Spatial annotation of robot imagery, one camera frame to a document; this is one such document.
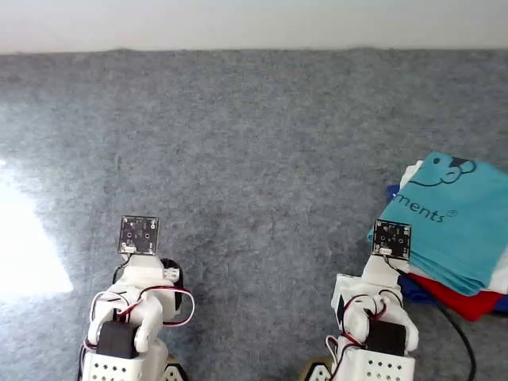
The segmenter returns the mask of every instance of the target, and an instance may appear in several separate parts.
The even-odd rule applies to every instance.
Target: perforated plastic base
[[[139,381],[143,360],[121,359],[90,353],[85,360],[87,381]]]
[[[414,359],[359,349],[351,371],[351,381],[413,381]]]

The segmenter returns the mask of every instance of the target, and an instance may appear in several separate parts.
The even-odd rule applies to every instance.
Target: black cable
[[[121,264],[120,266],[118,266],[114,273],[113,273],[113,281],[111,282],[111,284],[115,284],[117,282],[117,275],[118,275],[118,272],[120,271],[121,268],[124,268],[125,266],[127,266],[127,264],[129,263],[130,259],[133,257],[132,254],[129,254],[129,256],[127,257],[127,260]]]
[[[83,379],[83,369],[81,367],[81,363],[83,362],[83,353],[85,352],[85,345],[81,345],[81,349],[79,350],[79,358],[78,358],[78,375],[76,376],[76,381],[81,381]]]
[[[388,260],[387,258],[385,258],[385,260],[387,261],[387,264],[388,266],[392,267],[389,263],[388,263]],[[475,375],[476,375],[476,358],[475,358],[475,352],[473,351],[473,348],[471,346],[471,343],[469,342],[468,338],[466,337],[466,334],[464,333],[464,331],[460,328],[460,326],[457,324],[457,322],[455,321],[455,319],[453,318],[453,316],[446,310],[446,307],[443,306],[443,304],[441,302],[439,302],[435,297],[434,295],[432,295],[430,292],[428,292],[425,288],[423,288],[422,286],[420,286],[420,284],[414,280],[413,278],[411,278],[410,276],[408,276],[404,271],[401,271],[397,268],[394,268],[392,267],[393,269],[395,269],[397,271],[397,273],[399,273],[402,277],[404,277],[405,279],[409,279],[417,288],[419,288],[421,291],[423,291],[425,294],[427,294],[427,296],[429,296],[430,300],[434,303],[434,305],[439,309],[439,311],[442,312],[442,314],[444,315],[445,318],[448,319],[448,321],[450,322],[450,324],[453,326],[453,328],[455,328],[455,331],[457,331],[457,333],[459,334],[460,338],[462,339],[462,341],[464,342],[464,345],[466,347],[466,350],[468,351],[468,355],[469,355],[469,360],[471,361],[471,369],[469,371],[469,376],[468,376],[468,381],[473,381],[473,379],[475,379]]]
[[[383,292],[389,292],[390,294],[394,295],[397,298],[397,300],[398,300],[398,304],[400,304],[401,307],[404,307],[400,297],[396,293],[394,293],[392,290],[388,290],[387,288],[383,288],[380,292],[378,292],[378,294],[381,295]]]

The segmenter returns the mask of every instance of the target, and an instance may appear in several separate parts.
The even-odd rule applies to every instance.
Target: white wire
[[[166,327],[181,327],[181,326],[187,324],[189,321],[191,321],[192,317],[194,316],[194,312],[196,310],[196,303],[194,301],[194,296],[192,296],[192,294],[187,290],[173,290],[173,292],[179,292],[180,294],[185,294],[192,301],[192,310],[190,311],[189,316],[185,320],[175,323],[175,324],[168,322],[167,324],[164,325]]]
[[[334,351],[334,350],[332,350],[330,348],[329,339],[334,339],[336,341],[336,349],[339,347],[339,340],[336,337],[333,337],[332,335],[328,335],[325,338],[326,348],[328,348],[330,354],[332,355],[333,362],[337,365],[338,364],[338,362],[337,362],[337,353],[336,353],[336,351]]]
[[[91,307],[90,307],[90,313],[88,314],[88,318],[90,320],[90,323],[94,320],[94,314],[95,314],[95,305],[97,304],[97,301],[98,299],[105,295],[105,294],[108,294],[108,295],[113,295],[115,298],[120,298],[121,300],[123,300],[125,302],[125,304],[127,305],[127,307],[129,307],[129,301],[125,298],[124,295],[121,295],[121,294],[118,294],[116,292],[112,292],[112,291],[101,291],[101,292],[98,292],[94,298],[92,299],[92,304],[91,304]]]

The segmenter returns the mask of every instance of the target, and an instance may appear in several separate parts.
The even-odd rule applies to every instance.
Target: folded cloth
[[[416,173],[415,168],[419,168],[422,161],[419,160],[415,165],[411,165],[406,168],[406,172],[402,176],[400,184],[387,186],[387,197],[388,202],[397,197],[397,193],[402,189],[411,177]],[[410,272],[416,275],[423,276],[424,278],[431,279],[428,274],[422,271],[420,268],[410,265]],[[495,269],[492,272],[491,281],[485,291],[494,291],[499,294],[508,294],[508,247],[506,247],[501,259],[495,265]]]
[[[410,274],[410,277],[421,287],[430,292],[435,298],[446,306],[454,309],[465,319],[476,321],[484,314],[496,310],[497,303],[507,298],[506,295],[492,291],[480,291],[473,296],[464,296],[450,290],[439,282],[421,276]],[[402,288],[404,297],[415,302],[432,302],[429,296],[405,277],[398,277],[398,283]]]
[[[488,287],[508,244],[507,214],[508,175],[433,152],[381,218],[412,225],[410,264],[474,295]]]

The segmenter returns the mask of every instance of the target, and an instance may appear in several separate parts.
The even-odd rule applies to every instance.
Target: turquoise t-shirt
[[[477,294],[508,245],[508,175],[433,152],[380,218],[412,225],[411,264],[461,294]]]

